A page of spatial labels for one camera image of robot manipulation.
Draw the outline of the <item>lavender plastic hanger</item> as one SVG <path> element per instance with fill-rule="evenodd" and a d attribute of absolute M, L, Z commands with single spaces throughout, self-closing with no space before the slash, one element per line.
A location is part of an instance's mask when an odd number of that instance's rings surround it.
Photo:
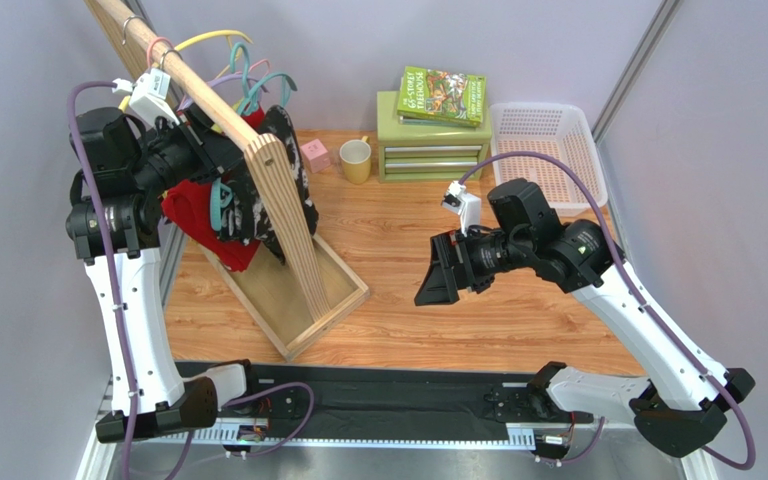
<path fill-rule="evenodd" d="M 254 85 L 258 81 L 257 78 L 247 77 L 246 79 L 243 79 L 243 75 L 241 73 L 233 73 L 233 74 L 227 74 L 221 77 L 218 77 L 213 80 L 209 80 L 206 82 L 206 84 L 209 87 L 217 87 L 226 83 L 241 83 L 243 86 L 248 87 L 251 92 L 254 91 Z M 194 100 L 190 98 L 188 95 L 186 95 L 183 100 L 180 102 L 180 104 L 176 107 L 177 111 L 184 110 L 191 106 L 194 103 Z"/>

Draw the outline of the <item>teal plastic hanger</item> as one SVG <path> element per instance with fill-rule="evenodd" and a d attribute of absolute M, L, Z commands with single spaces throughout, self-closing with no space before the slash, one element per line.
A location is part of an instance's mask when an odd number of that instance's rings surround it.
<path fill-rule="evenodd" d="M 260 100 L 265 85 L 273 80 L 281 81 L 280 101 L 263 111 L 264 117 L 256 127 L 260 133 L 272 134 L 283 142 L 290 166 L 290 173 L 303 208 L 309 207 L 309 182 L 300 155 L 293 122 L 286 110 L 291 93 L 297 90 L 294 80 L 283 72 L 266 71 L 260 78 L 250 76 L 250 56 L 240 42 L 231 49 L 229 71 L 243 85 L 243 96 L 234 110 L 249 119 L 261 108 Z M 213 183 L 210 200 L 210 224 L 223 240 L 238 240 L 248 244 L 253 240 L 265 240 L 273 234 L 264 203 L 254 180 L 242 163 L 231 170 L 222 180 Z"/>

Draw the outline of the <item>black white patterned trousers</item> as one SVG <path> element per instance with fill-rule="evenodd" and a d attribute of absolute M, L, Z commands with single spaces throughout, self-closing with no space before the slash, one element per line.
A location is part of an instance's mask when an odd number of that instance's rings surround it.
<path fill-rule="evenodd" d="M 273 144 L 265 149 L 270 156 L 259 152 L 255 155 L 263 163 L 261 175 L 250 171 L 249 161 L 243 162 L 254 180 L 258 193 L 264 203 L 268 218 L 271 221 L 273 234 L 260 243 L 281 264 L 285 264 L 287 257 L 283 247 L 283 231 L 275 225 L 286 218 L 286 214 L 293 210 L 299 214 L 299 223 L 304 224 L 310 236 L 314 235 L 318 228 L 319 212 L 311 198 L 309 185 L 309 207 L 303 208 L 299 198 L 295 182 L 290 173 L 289 161 L 283 142 L 272 134 L 260 133 L 269 136 Z"/>

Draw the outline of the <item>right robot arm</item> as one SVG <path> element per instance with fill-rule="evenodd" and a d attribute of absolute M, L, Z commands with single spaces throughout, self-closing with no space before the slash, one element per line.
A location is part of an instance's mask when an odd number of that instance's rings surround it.
<path fill-rule="evenodd" d="M 460 225 L 432 237 L 415 304 L 450 305 L 461 291 L 487 290 L 498 274 L 530 269 L 596 315 L 645 371 L 622 377 L 548 363 L 526 388 L 536 416 L 582 412 L 631 425 L 675 458 L 712 442 L 730 408 L 753 390 L 753 377 L 723 366 L 683 333 L 597 223 L 562 222 L 540 187 L 522 178 L 496 186 L 488 201 L 493 229 L 479 222 L 477 196 L 461 182 L 448 186 L 442 204 Z"/>

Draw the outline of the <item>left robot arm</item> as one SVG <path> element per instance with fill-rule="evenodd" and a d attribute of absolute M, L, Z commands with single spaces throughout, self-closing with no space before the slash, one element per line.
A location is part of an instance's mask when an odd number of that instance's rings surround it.
<path fill-rule="evenodd" d="M 97 438 L 121 443 L 209 428 L 226 402 L 245 393 L 249 366 L 225 362 L 180 374 L 159 285 L 161 195 L 187 180 L 216 180 L 243 153 L 199 109 L 153 127 L 115 107 L 73 122 L 81 168 L 66 231 L 96 292 L 112 362 L 112 403 L 96 423 Z"/>

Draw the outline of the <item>red trousers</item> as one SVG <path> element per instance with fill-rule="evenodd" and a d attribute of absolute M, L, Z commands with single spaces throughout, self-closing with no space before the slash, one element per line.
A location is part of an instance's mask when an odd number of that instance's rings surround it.
<path fill-rule="evenodd" d="M 163 215 L 206 247 L 231 272 L 248 268 L 259 248 L 262 202 L 246 166 L 242 189 L 216 181 L 212 185 L 185 180 L 164 193 Z"/>

